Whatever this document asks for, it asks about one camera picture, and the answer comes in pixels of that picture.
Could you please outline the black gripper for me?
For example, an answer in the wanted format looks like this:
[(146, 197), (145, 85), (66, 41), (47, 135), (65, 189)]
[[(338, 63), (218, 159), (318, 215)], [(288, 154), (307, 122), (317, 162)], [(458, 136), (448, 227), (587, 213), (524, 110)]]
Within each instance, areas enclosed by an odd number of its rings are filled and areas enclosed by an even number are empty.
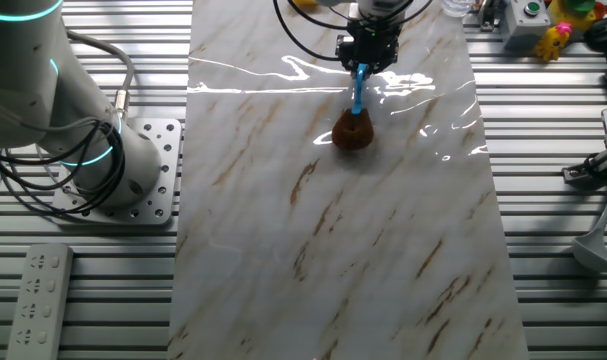
[(374, 75), (397, 62), (400, 25), (384, 22), (364, 27), (357, 20), (350, 20), (347, 32), (349, 35), (337, 37), (335, 53), (352, 75), (357, 73), (360, 64), (368, 66), (368, 75)]

